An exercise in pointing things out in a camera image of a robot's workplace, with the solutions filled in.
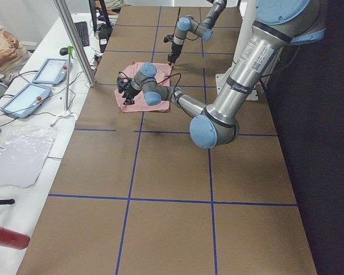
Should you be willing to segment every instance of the table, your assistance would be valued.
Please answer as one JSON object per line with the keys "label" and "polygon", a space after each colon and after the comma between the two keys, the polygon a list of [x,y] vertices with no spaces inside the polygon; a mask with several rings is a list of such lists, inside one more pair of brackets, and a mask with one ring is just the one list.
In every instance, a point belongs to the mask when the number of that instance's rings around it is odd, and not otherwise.
{"label": "table", "polygon": [[[181,16],[202,21],[208,11],[183,7]],[[237,140],[211,150],[193,144],[175,106],[118,108],[118,71],[167,63],[162,41],[177,14],[122,8],[19,275],[316,274],[264,95],[240,109]],[[186,93],[214,100],[240,26],[228,8],[211,41],[185,42],[172,73]]]}
{"label": "table", "polygon": [[[73,14],[73,21],[91,21],[90,14]],[[90,32],[89,40],[90,46],[84,47],[86,55],[89,60],[99,50],[98,40],[94,37],[92,28],[88,26]],[[59,54],[60,48],[70,45],[67,33],[64,29],[62,21],[58,19],[48,34],[44,37],[38,45],[36,51],[31,56],[30,60],[21,70],[21,73],[31,70],[38,70],[46,58],[64,58]],[[70,81],[74,80],[76,75],[82,71],[81,66],[75,58],[72,60],[72,70]],[[33,78],[34,74],[27,74],[24,77],[29,81]],[[6,94],[14,95],[21,88],[26,85],[26,81],[20,77],[16,78],[11,86],[7,89]],[[50,112],[54,115],[60,115],[64,111],[64,95],[65,83],[58,87],[54,87],[52,94],[61,91],[59,94],[53,96],[50,100],[43,103],[35,113]],[[87,97],[89,86],[84,74],[71,85],[71,90],[74,91],[76,97],[70,108],[72,112],[79,114],[83,103]],[[0,105],[3,106],[9,100],[8,97],[0,100]],[[0,125],[10,122],[12,118],[7,116],[0,116]],[[5,140],[11,133],[14,127],[22,125],[34,125],[43,128],[49,128],[53,122],[54,117],[49,114],[38,116],[31,116],[27,119],[18,119],[6,126],[2,127],[0,134],[0,146],[4,146]],[[0,206],[0,226],[27,234],[32,236],[33,230],[36,226],[38,217],[41,214],[43,205],[48,196],[48,192],[53,183],[54,177],[61,163],[61,158],[68,145],[69,139],[73,132],[75,125],[74,118],[60,119],[54,129],[58,131],[55,143],[53,144],[49,157],[46,159],[43,169],[33,187],[20,189],[17,187],[0,187],[0,199],[14,198],[15,204]],[[26,250],[14,250],[0,246],[0,275],[13,275],[16,274],[19,265],[24,257]]]}

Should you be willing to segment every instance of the black curtain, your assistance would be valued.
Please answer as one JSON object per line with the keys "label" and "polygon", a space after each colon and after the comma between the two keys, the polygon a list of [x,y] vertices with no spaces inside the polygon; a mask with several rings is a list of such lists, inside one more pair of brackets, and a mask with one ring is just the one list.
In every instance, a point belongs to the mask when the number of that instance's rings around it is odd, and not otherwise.
{"label": "black curtain", "polygon": [[329,1],[326,21],[325,38],[300,47],[267,97],[317,272],[344,275],[344,1]]}

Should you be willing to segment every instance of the blue tape line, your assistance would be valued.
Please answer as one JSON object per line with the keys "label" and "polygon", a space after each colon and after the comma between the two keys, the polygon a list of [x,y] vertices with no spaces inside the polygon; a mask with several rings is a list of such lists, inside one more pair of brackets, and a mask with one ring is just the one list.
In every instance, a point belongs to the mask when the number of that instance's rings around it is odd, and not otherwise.
{"label": "blue tape line", "polygon": [[205,68],[202,68],[202,78],[204,80],[204,100],[205,104],[208,102],[208,94],[206,93],[206,76],[205,76]]}
{"label": "blue tape line", "polygon": [[155,47],[157,45],[157,35],[158,35],[158,29],[159,29],[159,21],[161,20],[161,11],[162,11],[162,7],[159,7],[158,23],[157,23],[157,29],[155,30],[153,53],[151,55],[151,62],[152,63],[154,60]]}
{"label": "blue tape line", "polygon": [[[117,86],[117,84],[111,84],[111,83],[100,83],[99,85],[108,85],[108,86]],[[184,88],[216,88],[215,86],[199,86],[199,85],[179,85],[179,87]]]}
{"label": "blue tape line", "polygon": [[[106,50],[105,52],[115,52],[115,53],[170,53],[170,52],[163,52],[163,51],[151,51],[151,50]],[[198,52],[183,52],[189,54],[201,54]],[[234,53],[204,53],[204,54],[224,54],[224,55],[234,55]]]}
{"label": "blue tape line", "polygon": [[[173,26],[157,26],[157,25],[124,25],[124,24],[116,24],[115,26],[121,26],[121,27],[151,27],[151,28],[155,28],[155,27],[160,27],[160,28],[174,28]],[[214,27],[215,29],[241,29],[241,27]]]}
{"label": "blue tape line", "polygon": [[[144,112],[142,114],[142,119],[141,119],[141,122],[140,122],[140,129],[139,129],[140,131],[143,128],[143,121],[144,121]],[[142,134],[140,132],[139,136],[138,136],[138,143],[136,145],[136,150],[135,150],[134,165],[133,165],[133,168],[132,168],[132,175],[131,175],[131,180],[130,180],[130,189],[128,191],[128,198],[127,198],[126,212],[125,212],[125,218],[124,218],[124,225],[123,225],[123,228],[122,228],[122,234],[121,234],[121,240],[120,240],[120,249],[119,249],[119,255],[118,255],[118,259],[117,259],[115,275],[119,274],[121,255],[122,255],[122,248],[123,248],[123,244],[124,244],[124,237],[125,237],[127,217],[128,217],[128,209],[130,207],[130,198],[131,198],[132,186],[134,184],[136,163],[138,162],[138,153],[139,153],[140,138],[141,138],[141,136],[142,136]]]}
{"label": "blue tape line", "polygon": [[272,137],[277,137],[277,135],[266,135],[264,133],[239,133],[239,136],[272,136]]}
{"label": "blue tape line", "polygon": [[116,130],[114,129],[89,129],[89,128],[75,128],[74,131],[116,132]]}
{"label": "blue tape line", "polygon": [[[199,7],[199,13],[200,13],[200,22],[202,21],[201,20],[201,7]],[[201,41],[201,56],[204,57],[204,43],[202,42],[202,39],[200,39]]]}
{"label": "blue tape line", "polygon": [[169,132],[169,131],[145,131],[145,130],[141,130],[141,131],[138,131],[138,130],[134,130],[134,132],[141,132],[141,133],[181,133],[181,134],[184,134],[184,135],[189,135],[190,133],[189,132]]}
{"label": "blue tape line", "polygon": [[217,240],[216,240],[216,219],[214,213],[214,190],[213,190],[213,171],[212,171],[212,155],[211,150],[208,149],[208,163],[209,163],[209,180],[210,180],[210,200],[212,207],[212,231],[213,231],[213,251],[214,251],[214,269],[218,275],[218,257],[217,257]]}
{"label": "blue tape line", "polygon": [[121,201],[138,201],[138,202],[174,202],[174,203],[199,203],[203,205],[246,205],[246,206],[281,206],[297,207],[296,203],[269,203],[269,202],[217,202],[217,201],[194,201],[188,199],[150,199],[150,198],[125,198],[125,197],[103,197],[103,196],[86,196],[86,195],[68,195],[68,194],[49,194],[49,197],[61,198],[78,198],[78,199],[109,199]]}

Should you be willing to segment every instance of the metal pole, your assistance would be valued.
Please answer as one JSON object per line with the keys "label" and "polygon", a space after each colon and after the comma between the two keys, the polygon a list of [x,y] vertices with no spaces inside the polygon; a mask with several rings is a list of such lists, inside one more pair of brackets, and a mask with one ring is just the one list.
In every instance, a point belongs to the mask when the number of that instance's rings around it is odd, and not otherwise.
{"label": "metal pole", "polygon": [[73,19],[71,18],[71,14],[69,11],[69,8],[65,2],[65,0],[53,0],[58,13],[60,15],[60,18],[65,26],[65,30],[68,33],[69,39],[75,49],[76,55],[78,56],[81,68],[83,69],[83,72],[89,82],[89,86],[93,87],[96,80],[93,74],[93,71],[89,65],[87,55],[85,54],[85,51],[83,49],[83,46],[81,44],[79,35],[76,31]]}
{"label": "metal pole", "polygon": [[68,73],[67,73],[67,91],[65,94],[65,111],[69,109],[69,86],[70,86],[70,68],[71,68],[71,53],[68,53]]}

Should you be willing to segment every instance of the person's arm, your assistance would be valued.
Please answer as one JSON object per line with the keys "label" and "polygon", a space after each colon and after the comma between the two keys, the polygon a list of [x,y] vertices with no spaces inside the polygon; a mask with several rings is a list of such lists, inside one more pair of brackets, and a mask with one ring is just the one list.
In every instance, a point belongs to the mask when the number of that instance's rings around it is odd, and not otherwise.
{"label": "person's arm", "polygon": [[9,32],[5,31],[2,33],[2,35],[6,38],[6,40],[9,41],[10,45],[13,48],[18,49],[19,48],[19,41]]}
{"label": "person's arm", "polygon": [[17,58],[17,52],[15,49],[8,49],[5,50],[3,53],[0,54],[0,67],[5,63],[14,60]]}
{"label": "person's arm", "polygon": [[[96,6],[98,8],[100,8],[100,10],[102,10],[101,3],[99,1],[96,1]],[[114,12],[112,10],[109,10],[109,9],[107,9],[107,14],[108,15],[119,15],[118,13],[116,13],[116,12]]]}
{"label": "person's arm", "polygon": [[5,31],[1,26],[0,26],[0,32],[6,38],[6,40],[8,40],[8,42],[11,45],[11,48],[18,49],[19,41],[11,33]]}

